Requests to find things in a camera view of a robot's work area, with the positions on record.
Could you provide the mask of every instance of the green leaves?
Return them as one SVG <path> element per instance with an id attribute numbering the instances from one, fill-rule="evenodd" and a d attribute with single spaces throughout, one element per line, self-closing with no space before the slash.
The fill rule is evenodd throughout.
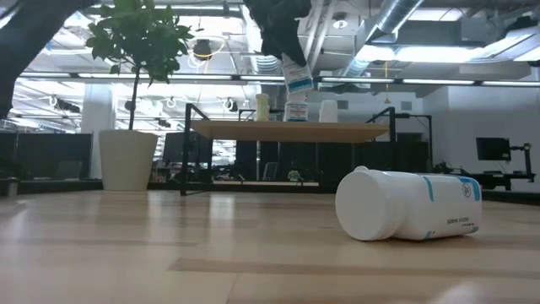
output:
<path id="1" fill-rule="evenodd" d="M 180 69 L 177 58 L 188 54 L 191 27 L 180 25 L 170 5 L 155 8 L 154 0 L 114 0 L 115 7 L 102 5 L 97 24 L 90 24 L 94 35 L 86 41 L 94 59 L 118 63 L 111 73 L 120 73 L 120 64 L 136 73 L 148 72 L 155 80 L 169 83 L 169 75 Z"/>

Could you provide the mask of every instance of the white planter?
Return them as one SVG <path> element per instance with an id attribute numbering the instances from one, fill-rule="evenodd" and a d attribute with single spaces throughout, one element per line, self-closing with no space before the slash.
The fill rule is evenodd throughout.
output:
<path id="1" fill-rule="evenodd" d="M 145 191 L 148 188 L 158 137 L 127 130 L 100 132 L 103 188 Z"/>

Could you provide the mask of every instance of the wooden table surface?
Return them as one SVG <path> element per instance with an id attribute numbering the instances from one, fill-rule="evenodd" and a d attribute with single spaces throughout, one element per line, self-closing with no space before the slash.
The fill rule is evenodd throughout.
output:
<path id="1" fill-rule="evenodd" d="M 333 195 L 0 200 L 0 302 L 539 303 L 540 208 L 483 211 L 472 236 L 357 242 Z"/>
<path id="2" fill-rule="evenodd" d="M 380 123 L 193 121 L 206 138 L 245 141 L 363 143 L 388 132 Z"/>

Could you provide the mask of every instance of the potted plant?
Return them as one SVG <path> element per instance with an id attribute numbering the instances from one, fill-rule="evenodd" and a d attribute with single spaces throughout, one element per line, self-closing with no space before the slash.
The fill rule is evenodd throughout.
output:
<path id="1" fill-rule="evenodd" d="M 100 17 L 89 25 L 93 36 L 86 46 L 92 48 L 92 56 L 112 61 L 111 74 L 119 74 L 122 66 L 134 73 L 132 99 L 127 103 L 129 130 L 99 134 L 104 189 L 146 190 L 158 138 L 133 131 L 141 73 L 148 73 L 149 85 L 156 80 L 168 84 L 169 76 L 180 69 L 177 58 L 187 54 L 193 36 L 170 5 L 158 9 L 154 0 L 114 0 L 113 7 L 101 6 Z"/>

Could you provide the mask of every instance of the wooden shelf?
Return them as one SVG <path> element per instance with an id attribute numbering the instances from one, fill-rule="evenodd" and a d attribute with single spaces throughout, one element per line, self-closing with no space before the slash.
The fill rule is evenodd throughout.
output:
<path id="1" fill-rule="evenodd" d="M 193 121 L 206 138 L 245 141 L 363 143 L 389 130 L 379 123 Z"/>

